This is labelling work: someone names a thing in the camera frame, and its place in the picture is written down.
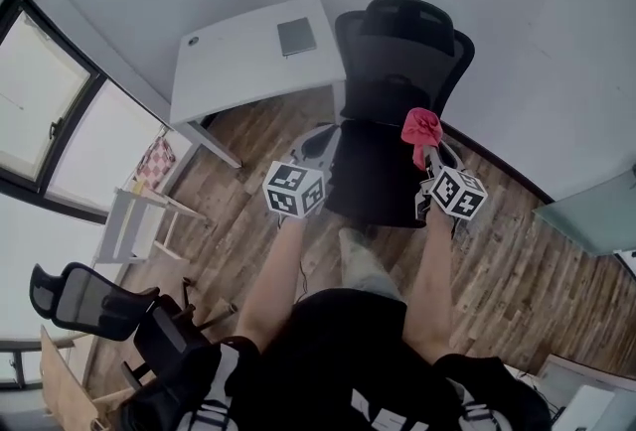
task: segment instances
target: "chair headrest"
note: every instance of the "chair headrest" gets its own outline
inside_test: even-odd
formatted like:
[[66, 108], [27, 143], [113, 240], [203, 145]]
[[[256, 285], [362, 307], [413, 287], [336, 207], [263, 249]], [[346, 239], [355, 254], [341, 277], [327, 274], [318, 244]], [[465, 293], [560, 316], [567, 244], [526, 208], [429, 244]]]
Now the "chair headrest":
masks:
[[65, 281], [60, 276], [52, 276], [36, 264], [31, 272], [29, 298], [36, 312], [47, 320], [55, 314], [55, 301], [64, 290]]
[[455, 55], [455, 31], [450, 16], [422, 0], [374, 0], [365, 11], [360, 34], [394, 37]]

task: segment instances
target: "window handle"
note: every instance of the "window handle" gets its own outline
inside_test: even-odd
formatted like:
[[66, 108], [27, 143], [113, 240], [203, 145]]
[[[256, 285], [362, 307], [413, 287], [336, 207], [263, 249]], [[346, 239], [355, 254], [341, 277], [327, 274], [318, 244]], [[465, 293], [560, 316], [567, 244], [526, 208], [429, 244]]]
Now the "window handle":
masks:
[[64, 118], [60, 117], [57, 122], [51, 122], [51, 127], [49, 127], [49, 139], [53, 140], [57, 135], [62, 125], [64, 124]]

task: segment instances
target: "black shirt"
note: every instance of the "black shirt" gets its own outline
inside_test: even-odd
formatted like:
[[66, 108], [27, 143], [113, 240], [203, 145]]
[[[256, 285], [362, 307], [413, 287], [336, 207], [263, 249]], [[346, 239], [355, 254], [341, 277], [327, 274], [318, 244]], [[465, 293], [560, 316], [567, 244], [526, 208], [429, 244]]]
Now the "black shirt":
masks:
[[550, 429], [546, 404], [499, 359], [449, 355], [428, 364], [401, 339], [405, 310], [368, 292], [319, 292], [294, 307], [262, 355], [246, 338], [213, 346], [193, 369], [197, 390], [162, 427]]

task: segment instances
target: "white box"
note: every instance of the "white box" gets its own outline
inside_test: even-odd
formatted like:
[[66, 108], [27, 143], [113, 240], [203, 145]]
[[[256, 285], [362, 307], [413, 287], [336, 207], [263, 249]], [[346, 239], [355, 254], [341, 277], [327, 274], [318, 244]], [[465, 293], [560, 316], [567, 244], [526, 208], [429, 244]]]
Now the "white box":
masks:
[[305, 217], [325, 199], [325, 177], [320, 170], [274, 161], [262, 190], [271, 211]]
[[430, 192], [449, 215], [472, 219], [484, 205], [488, 193], [477, 177], [444, 166]]

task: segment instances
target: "wooden floor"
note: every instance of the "wooden floor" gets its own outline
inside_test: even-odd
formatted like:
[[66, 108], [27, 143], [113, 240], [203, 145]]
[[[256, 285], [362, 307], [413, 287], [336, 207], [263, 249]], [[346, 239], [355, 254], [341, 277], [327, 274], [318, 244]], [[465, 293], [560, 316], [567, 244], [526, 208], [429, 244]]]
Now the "wooden floor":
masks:
[[[159, 286], [180, 299], [191, 292], [195, 322], [215, 315], [224, 301], [241, 305], [276, 234], [276, 218], [260, 188], [272, 160], [319, 121], [333, 118], [329, 90], [290, 94], [224, 112], [210, 130], [244, 161], [233, 170], [200, 150], [172, 194], [209, 217], [212, 227], [180, 220], [174, 248], [192, 261], [158, 259], [132, 267], [131, 290]], [[541, 203], [493, 165], [460, 147], [468, 168], [490, 198], [454, 240], [452, 346], [470, 356], [499, 356], [536, 371], [550, 353], [618, 374], [636, 376], [636, 281], [614, 258], [590, 258], [537, 219]], [[340, 283], [337, 232], [342, 219], [328, 212], [311, 220], [303, 267], [309, 291]], [[381, 228], [374, 247], [404, 294], [413, 282], [426, 230]], [[235, 319], [208, 331], [229, 334]], [[122, 388], [119, 365], [139, 358], [131, 341], [101, 340], [88, 389], [95, 395]]]

